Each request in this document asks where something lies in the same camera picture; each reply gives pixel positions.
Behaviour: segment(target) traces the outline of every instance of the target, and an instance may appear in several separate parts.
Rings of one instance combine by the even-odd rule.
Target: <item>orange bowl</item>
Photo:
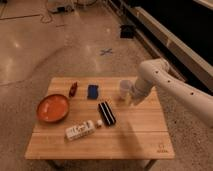
[[[56,122],[69,113],[69,100],[61,94],[45,97],[38,105],[37,117],[41,121]]]

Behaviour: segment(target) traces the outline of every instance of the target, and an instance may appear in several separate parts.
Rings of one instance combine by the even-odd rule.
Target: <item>red object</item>
[[[45,97],[38,105],[37,117],[45,122],[56,122],[63,119],[69,112],[69,100],[61,94]]]
[[[71,86],[71,88],[70,88],[70,91],[69,91],[69,97],[75,96],[77,88],[78,88],[77,82],[73,83],[72,86]]]

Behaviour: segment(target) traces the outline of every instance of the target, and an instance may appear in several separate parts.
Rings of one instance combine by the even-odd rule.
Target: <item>polished floor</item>
[[[35,109],[54,76],[135,76],[150,54],[136,39],[120,39],[120,21],[100,2],[52,15],[45,0],[0,4],[0,170],[51,170],[24,153],[36,120]],[[112,53],[102,54],[102,50]],[[152,170],[213,170],[213,132],[158,89],[175,160]],[[67,170],[142,170],[140,160],[65,161]]]

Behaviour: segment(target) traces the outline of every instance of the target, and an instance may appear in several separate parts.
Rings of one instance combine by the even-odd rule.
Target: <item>white cup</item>
[[[120,82],[120,97],[126,100],[128,93],[130,92],[133,83],[130,80],[121,80]]]

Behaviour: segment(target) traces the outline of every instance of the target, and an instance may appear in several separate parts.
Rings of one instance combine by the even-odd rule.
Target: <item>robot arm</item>
[[[130,91],[132,101],[141,102],[156,85],[171,94],[204,123],[213,128],[213,96],[172,77],[168,74],[169,68],[169,63],[164,59],[142,62],[139,67],[139,76]]]

